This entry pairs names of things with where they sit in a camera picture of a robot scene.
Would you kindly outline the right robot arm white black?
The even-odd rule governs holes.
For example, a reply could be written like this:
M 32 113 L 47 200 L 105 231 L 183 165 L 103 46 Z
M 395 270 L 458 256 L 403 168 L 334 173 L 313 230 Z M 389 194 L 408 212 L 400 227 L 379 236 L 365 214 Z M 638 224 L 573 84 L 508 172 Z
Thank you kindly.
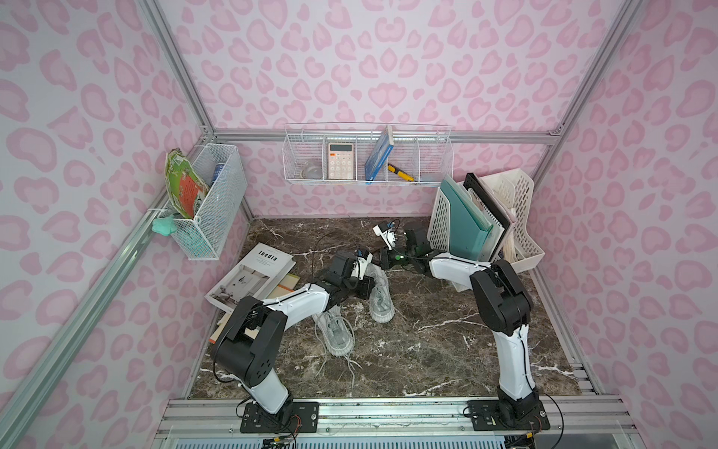
M 385 247 L 383 269 L 413 266 L 419 273 L 471 289 L 484 325 L 491 329 L 499 362 L 498 397 L 512 406 L 538 399 L 528 357 L 528 330 L 534 303 L 512 264 L 504 259 L 478 262 L 434 249 L 426 230 L 416 223 L 405 228 L 406 246 L 396 244 L 395 222 L 374 226 Z

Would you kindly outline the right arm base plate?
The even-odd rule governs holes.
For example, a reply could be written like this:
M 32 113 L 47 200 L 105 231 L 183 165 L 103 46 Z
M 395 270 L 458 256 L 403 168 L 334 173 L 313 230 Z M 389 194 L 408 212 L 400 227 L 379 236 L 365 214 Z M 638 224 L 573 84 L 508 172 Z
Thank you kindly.
M 550 430 L 552 425 L 543 403 L 534 397 L 524 400 L 470 400 L 463 410 L 475 431 L 526 431 L 537 433 Z

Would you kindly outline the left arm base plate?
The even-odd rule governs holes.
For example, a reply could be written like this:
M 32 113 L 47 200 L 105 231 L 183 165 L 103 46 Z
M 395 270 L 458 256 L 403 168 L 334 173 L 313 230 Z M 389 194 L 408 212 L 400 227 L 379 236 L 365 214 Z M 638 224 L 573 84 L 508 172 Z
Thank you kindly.
M 278 413 L 269 413 L 258 403 L 248 402 L 242 412 L 237 412 L 241 433 L 316 433 L 320 404 L 316 401 L 293 402 L 283 406 Z

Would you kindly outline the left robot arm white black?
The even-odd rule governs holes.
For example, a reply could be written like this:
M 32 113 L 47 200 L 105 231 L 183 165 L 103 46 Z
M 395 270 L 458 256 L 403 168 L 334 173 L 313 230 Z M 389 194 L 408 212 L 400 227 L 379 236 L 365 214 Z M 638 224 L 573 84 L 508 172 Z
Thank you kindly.
M 340 304 L 352 297 L 369 298 L 375 287 L 366 273 L 371 262 L 369 253 L 342 252 L 317 280 L 293 293 L 269 300 L 244 297 L 213 345 L 213 365 L 235 376 L 264 412 L 286 416 L 293 397 L 275 370 L 285 331 L 310 318 L 323 334 L 328 353 L 349 355 L 355 337 L 341 316 Z

